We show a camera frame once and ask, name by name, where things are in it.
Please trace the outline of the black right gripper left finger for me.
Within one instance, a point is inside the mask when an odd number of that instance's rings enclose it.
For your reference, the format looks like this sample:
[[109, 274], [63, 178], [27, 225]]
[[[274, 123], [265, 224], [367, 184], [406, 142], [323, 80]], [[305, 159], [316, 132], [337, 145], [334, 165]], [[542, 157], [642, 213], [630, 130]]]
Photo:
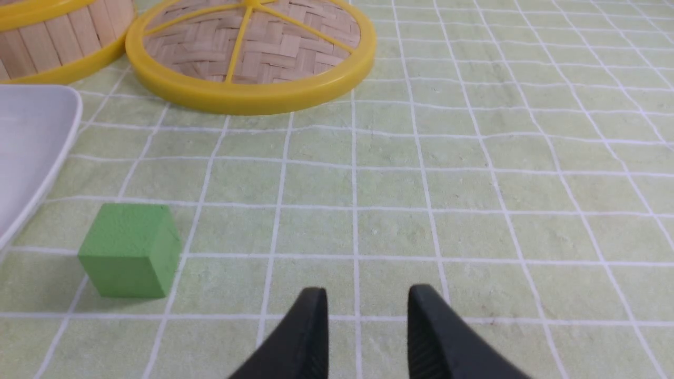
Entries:
[[328, 378], [329, 312], [325, 288], [306, 287], [273, 332], [231, 378]]

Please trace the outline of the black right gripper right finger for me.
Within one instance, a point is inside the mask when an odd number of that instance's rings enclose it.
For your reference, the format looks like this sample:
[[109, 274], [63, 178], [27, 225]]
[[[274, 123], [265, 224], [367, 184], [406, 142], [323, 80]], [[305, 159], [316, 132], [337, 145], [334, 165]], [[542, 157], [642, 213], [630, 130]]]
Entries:
[[410, 378], [528, 378], [460, 317], [429, 284], [409, 288]]

